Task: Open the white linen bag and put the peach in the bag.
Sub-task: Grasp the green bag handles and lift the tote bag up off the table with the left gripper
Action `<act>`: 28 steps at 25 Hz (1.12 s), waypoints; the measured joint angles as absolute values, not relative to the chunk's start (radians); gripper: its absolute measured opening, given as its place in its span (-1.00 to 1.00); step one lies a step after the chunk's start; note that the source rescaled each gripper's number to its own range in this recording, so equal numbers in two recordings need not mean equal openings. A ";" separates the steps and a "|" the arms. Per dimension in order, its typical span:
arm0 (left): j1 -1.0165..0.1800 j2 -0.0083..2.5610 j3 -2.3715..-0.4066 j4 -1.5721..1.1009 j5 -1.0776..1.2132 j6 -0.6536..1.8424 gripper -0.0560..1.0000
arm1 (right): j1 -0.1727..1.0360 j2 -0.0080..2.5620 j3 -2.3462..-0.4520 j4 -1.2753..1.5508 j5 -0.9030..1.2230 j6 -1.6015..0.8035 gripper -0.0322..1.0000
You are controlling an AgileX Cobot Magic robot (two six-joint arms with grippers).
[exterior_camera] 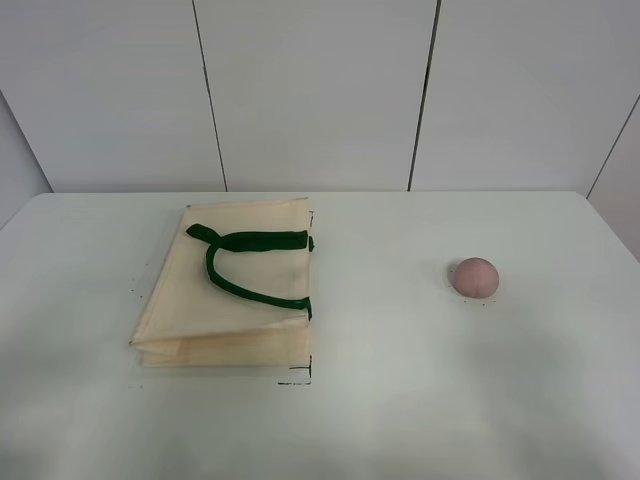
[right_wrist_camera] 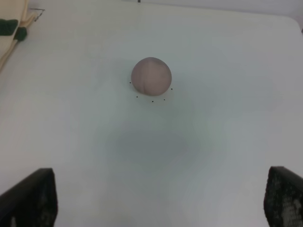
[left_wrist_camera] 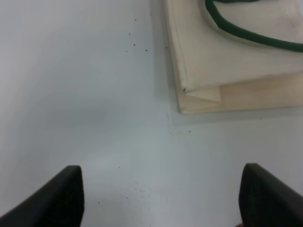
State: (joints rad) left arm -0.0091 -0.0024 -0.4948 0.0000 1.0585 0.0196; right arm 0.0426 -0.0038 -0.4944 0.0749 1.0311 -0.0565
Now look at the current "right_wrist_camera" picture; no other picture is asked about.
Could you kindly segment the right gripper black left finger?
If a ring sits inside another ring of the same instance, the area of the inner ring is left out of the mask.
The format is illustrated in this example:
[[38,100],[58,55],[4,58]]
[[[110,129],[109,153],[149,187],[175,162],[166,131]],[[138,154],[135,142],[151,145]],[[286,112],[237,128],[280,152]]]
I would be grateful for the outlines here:
[[0,195],[2,227],[53,227],[58,214],[55,175],[40,168]]

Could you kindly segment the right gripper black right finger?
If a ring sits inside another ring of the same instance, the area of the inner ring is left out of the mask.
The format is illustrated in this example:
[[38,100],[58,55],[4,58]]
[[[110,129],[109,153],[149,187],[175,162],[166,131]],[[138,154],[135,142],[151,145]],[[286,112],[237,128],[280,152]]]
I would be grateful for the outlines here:
[[301,227],[303,178],[283,166],[270,167],[264,213],[270,227]]

